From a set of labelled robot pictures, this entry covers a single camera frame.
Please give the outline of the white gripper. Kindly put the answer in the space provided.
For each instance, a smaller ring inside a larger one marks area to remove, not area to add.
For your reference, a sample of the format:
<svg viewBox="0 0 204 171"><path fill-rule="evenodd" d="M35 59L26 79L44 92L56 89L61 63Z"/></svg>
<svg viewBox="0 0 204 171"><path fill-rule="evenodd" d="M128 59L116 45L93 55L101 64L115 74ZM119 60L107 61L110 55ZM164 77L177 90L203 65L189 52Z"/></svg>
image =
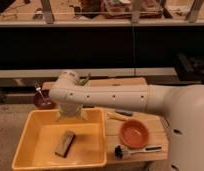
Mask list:
<svg viewBox="0 0 204 171"><path fill-rule="evenodd" d="M82 111L82 106L78 104L60 104L59 105L59 112L56 116L56 121L61 120L62 118L72 118L72 117L79 117L81 115L81 118L83 120L89 120L88 113L85 111Z"/></svg>

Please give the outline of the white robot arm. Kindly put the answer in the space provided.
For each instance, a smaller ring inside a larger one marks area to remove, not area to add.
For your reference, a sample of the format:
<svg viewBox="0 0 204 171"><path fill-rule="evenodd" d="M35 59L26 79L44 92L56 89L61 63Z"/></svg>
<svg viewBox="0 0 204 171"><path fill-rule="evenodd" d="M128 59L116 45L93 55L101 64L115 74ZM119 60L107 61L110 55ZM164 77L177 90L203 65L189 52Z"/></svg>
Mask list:
<svg viewBox="0 0 204 171"><path fill-rule="evenodd" d="M169 124L167 171L204 171L204 85L82 86L65 70L49 91L66 117L80 108L99 106L159 115Z"/></svg>

